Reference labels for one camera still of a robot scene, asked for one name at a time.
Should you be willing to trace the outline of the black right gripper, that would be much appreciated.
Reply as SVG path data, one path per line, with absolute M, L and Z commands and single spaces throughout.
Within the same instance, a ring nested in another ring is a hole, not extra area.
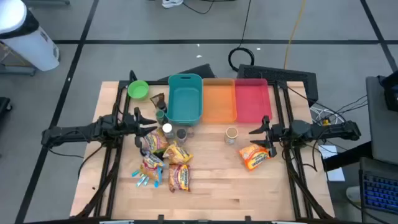
M 249 134 L 266 133 L 264 140 L 251 140 L 251 143 L 264 148 L 271 148 L 274 142 L 288 142 L 291 140 L 289 129 L 283 128 L 281 124 L 273 124 L 270 126 L 270 119 L 264 116 L 260 128 L 250 131 Z

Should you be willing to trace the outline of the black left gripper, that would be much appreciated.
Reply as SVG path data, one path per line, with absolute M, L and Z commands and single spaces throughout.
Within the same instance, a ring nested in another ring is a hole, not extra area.
M 141 115 L 141 111 L 138 107 L 134 108 L 134 114 L 126 113 L 124 115 L 124 124 L 129 134 L 135 134 L 136 136 L 146 136 L 152 131 L 157 129 L 157 126 L 141 127 L 141 125 L 156 124 L 156 120 L 144 118 Z

